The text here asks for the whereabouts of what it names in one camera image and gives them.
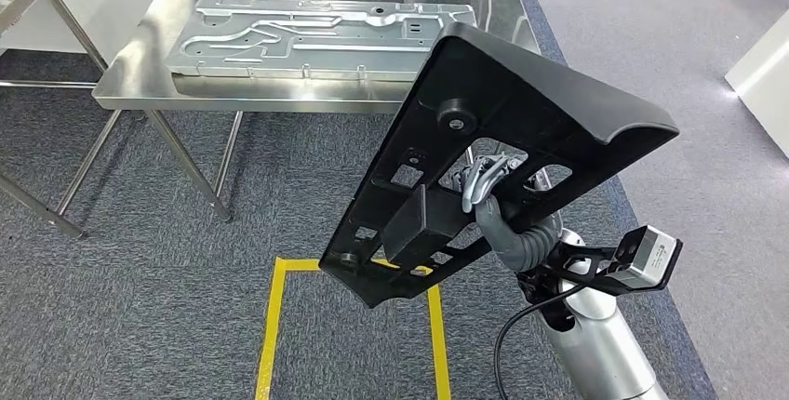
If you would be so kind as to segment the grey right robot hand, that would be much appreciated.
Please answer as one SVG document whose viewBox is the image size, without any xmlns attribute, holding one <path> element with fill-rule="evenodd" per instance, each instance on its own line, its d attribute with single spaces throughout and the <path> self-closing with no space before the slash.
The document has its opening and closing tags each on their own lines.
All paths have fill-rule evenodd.
<svg viewBox="0 0 789 400">
<path fill-rule="evenodd" d="M 502 216 L 501 205 L 494 187 L 507 177 L 512 169 L 511 159 L 504 154 L 479 155 L 464 171 L 461 178 L 461 209 L 475 213 L 476 223 L 491 249 L 510 270 L 526 270 L 526 250 L 523 238 L 515 233 Z"/>
</svg>

